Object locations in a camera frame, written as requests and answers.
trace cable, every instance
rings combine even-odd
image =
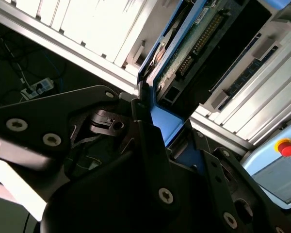
[[[25,225],[24,225],[24,229],[23,229],[23,233],[26,232],[26,228],[27,228],[27,223],[28,223],[28,220],[29,220],[29,216],[30,216],[30,213],[28,213],[28,215],[27,215],[27,218],[26,218],[26,221],[25,221]]]
[[[13,55],[12,52],[10,51],[9,47],[6,45],[6,43],[5,43],[4,39],[3,39],[3,37],[1,36],[1,34],[0,34],[0,39],[1,39],[1,41],[3,42],[4,46],[6,47],[6,49],[7,49],[7,50],[9,51],[9,53],[11,54],[11,56],[15,59],[14,55]],[[28,88],[30,88],[31,86],[30,86],[29,83],[27,82],[27,79],[26,79],[26,77],[25,77],[25,75],[24,75],[24,72],[22,71],[22,69],[21,69],[21,67],[20,67],[20,64],[17,63],[17,62],[16,62],[16,64],[17,64],[17,66],[19,67],[19,70],[20,70],[20,72],[21,72],[21,74],[22,74],[22,79],[21,79],[22,82],[25,82],[26,85],[28,86]]]
[[[64,88],[64,81],[63,81],[63,78],[61,77],[61,74],[58,70],[58,68],[56,67],[56,65],[52,62],[52,60],[49,58],[49,56],[44,52],[42,51],[42,53],[44,54],[44,56],[46,57],[46,59],[49,61],[49,63],[54,67],[54,69],[56,70],[57,74],[58,74],[58,77],[60,79],[60,93],[63,92],[63,88]]]
[[[11,89],[5,92],[1,97],[0,97],[0,104],[2,104],[2,101],[11,93],[11,92],[18,92],[21,94],[21,92],[17,89]]]

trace white plastic panel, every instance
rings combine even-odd
[[[72,52],[81,50],[78,47],[85,47],[93,53],[91,61],[96,63],[97,55],[102,56],[102,59],[110,63],[103,68],[115,70],[113,67],[123,65],[143,28],[150,22],[150,15],[157,17],[159,14],[162,22],[167,22],[179,1],[170,0],[167,4],[165,0],[16,0],[11,5],[0,3],[0,10],[3,14],[8,13],[16,4],[19,12],[12,16],[20,20],[21,24],[28,24],[28,28],[37,30],[42,37],[50,36],[41,31],[42,25],[48,26],[76,43],[69,47]],[[11,3],[11,0],[0,2]],[[161,10],[153,15],[151,13],[157,8],[155,6],[159,6]],[[37,27],[35,23],[29,23],[31,20],[27,20],[27,16],[42,25]],[[146,47],[153,46],[159,35],[160,32],[152,33],[152,40],[147,42]],[[137,72],[136,68],[128,68],[121,78],[135,85]]]
[[[37,14],[37,10],[39,7],[40,0],[17,0],[17,7],[18,9],[22,10],[23,12],[26,12],[32,17],[35,17]]]

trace circuit board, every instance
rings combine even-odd
[[[205,4],[202,12],[196,18],[195,23],[190,28],[189,32],[183,39],[180,47],[177,49],[166,68],[157,79],[157,93],[161,91],[167,81],[175,77],[175,73],[182,69],[184,71],[189,66],[190,52],[195,49],[195,53],[198,53],[205,45],[211,33],[215,30],[217,24],[220,22],[220,14],[218,13],[227,0],[221,0],[214,4],[214,1],[210,6]]]

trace mounting hole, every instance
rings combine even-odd
[[[218,167],[217,164],[215,162],[211,162],[211,164],[214,166],[214,167]]]
[[[45,145],[50,147],[56,147],[60,145],[62,142],[62,139],[57,134],[54,133],[47,133],[46,135],[43,136],[42,140]]]
[[[285,233],[280,227],[276,227],[276,232],[277,233]]]
[[[223,152],[223,154],[226,156],[226,157],[229,157],[229,153],[226,151],[226,150],[224,150],[224,151],[222,151]]]
[[[215,179],[216,179],[216,181],[219,182],[219,183],[222,182],[222,180],[220,179],[220,177],[217,177],[217,176],[216,176]]]
[[[115,123],[114,125],[113,125],[113,128],[115,129],[115,130],[120,130],[120,129],[122,129],[124,127],[124,124],[122,123],[122,122],[117,122],[117,123]]]
[[[233,215],[231,215],[230,213],[228,212],[225,212],[223,214],[223,218],[225,220],[225,222],[232,228],[232,229],[236,229],[237,228],[237,221],[236,219],[234,218]]]
[[[5,125],[9,130],[14,132],[21,132],[28,128],[27,122],[18,118],[9,119]]]
[[[114,97],[114,94],[110,93],[109,91],[106,91],[105,93],[107,97],[110,97],[110,98]]]
[[[243,199],[238,199],[234,202],[237,214],[244,224],[252,222],[253,212],[248,203]]]

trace blue panel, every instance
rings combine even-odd
[[[175,51],[177,50],[178,46],[180,45],[182,39],[186,35],[186,33],[189,31],[190,27],[195,22],[196,18],[200,14],[203,5],[205,4],[206,0],[196,1],[193,8],[191,9],[190,13],[184,20],[182,26],[180,27],[179,31],[177,32],[175,38],[171,42],[170,46],[168,47],[167,51],[165,52],[164,56],[162,57],[159,65],[153,70],[153,72],[150,74],[150,76],[147,79],[147,83],[151,86],[151,98],[152,98],[152,106],[151,106],[151,115],[153,119],[153,124],[161,129],[165,145],[167,145],[177,134],[177,132],[181,129],[181,127],[184,124],[184,120],[180,117],[170,113],[168,110],[160,107],[156,102],[156,93],[155,93],[155,80],[160,76],[163,69],[167,65],[168,61],[171,59]],[[179,2],[179,4],[176,7],[175,12],[173,13],[171,19],[169,20],[169,23],[165,27],[164,31],[160,35],[159,39],[156,41],[154,47],[152,48],[151,52],[147,56],[146,60],[144,61],[143,65],[141,66],[141,69],[138,73],[138,82],[140,80],[140,73],[145,68],[146,63],[149,61],[149,59],[152,58],[153,53],[155,53],[156,48],[158,47],[158,44],[161,40],[162,35],[167,30],[169,24],[171,23],[172,18],[175,16],[177,10],[179,9],[182,1]]]
[[[273,8],[281,10],[285,8],[291,2],[291,0],[265,0],[265,2],[267,2]]]
[[[184,121],[156,104],[153,87],[151,87],[151,95],[151,115],[153,124],[160,128],[165,145],[167,146],[184,125]]]
[[[268,179],[270,182],[268,184],[269,190],[266,190],[266,187],[262,187],[263,191],[279,207],[290,209],[291,201],[285,202],[279,197],[287,200],[289,199],[287,196],[288,192],[291,193],[291,185],[289,185],[289,182],[291,182],[291,157],[283,158],[281,154],[274,149],[276,142],[283,138],[291,139],[291,125],[255,150],[245,161],[242,161],[242,166],[253,176],[257,183],[260,182],[260,185],[267,182],[263,179]]]

